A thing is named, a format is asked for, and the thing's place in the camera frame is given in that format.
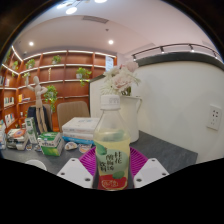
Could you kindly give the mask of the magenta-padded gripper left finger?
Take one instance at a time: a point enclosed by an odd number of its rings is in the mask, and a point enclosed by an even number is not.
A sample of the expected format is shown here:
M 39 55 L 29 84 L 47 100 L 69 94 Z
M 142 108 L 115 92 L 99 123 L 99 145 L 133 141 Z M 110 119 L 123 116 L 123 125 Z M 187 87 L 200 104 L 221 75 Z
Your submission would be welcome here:
M 97 171 L 95 147 L 80 158 L 71 158 L 58 172 L 58 176 L 84 188 L 91 188 Z

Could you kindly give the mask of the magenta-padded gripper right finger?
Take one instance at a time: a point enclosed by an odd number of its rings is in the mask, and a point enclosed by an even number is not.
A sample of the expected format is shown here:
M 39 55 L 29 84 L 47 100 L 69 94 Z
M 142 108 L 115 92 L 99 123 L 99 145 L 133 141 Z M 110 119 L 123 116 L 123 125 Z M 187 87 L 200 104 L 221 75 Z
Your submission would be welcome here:
M 169 175 L 156 158 L 148 159 L 134 148 L 130 148 L 130 172 L 135 188 L 141 188 Z

